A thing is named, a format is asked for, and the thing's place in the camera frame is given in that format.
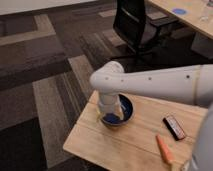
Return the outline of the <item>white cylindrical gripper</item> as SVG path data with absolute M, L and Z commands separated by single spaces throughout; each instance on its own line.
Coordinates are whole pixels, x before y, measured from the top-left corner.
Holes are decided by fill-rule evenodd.
M 114 113 L 118 114 L 120 112 L 120 101 L 117 94 L 99 94 L 97 110 L 97 120 L 101 120 L 104 114 Z

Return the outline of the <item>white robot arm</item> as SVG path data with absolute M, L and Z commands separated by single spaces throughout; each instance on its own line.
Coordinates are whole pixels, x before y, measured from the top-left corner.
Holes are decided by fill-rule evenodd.
M 120 93 L 206 107 L 187 171 L 213 171 L 213 64 L 126 73 L 110 61 L 90 76 L 90 84 L 99 93 L 102 119 L 110 124 L 124 123 L 131 111 Z

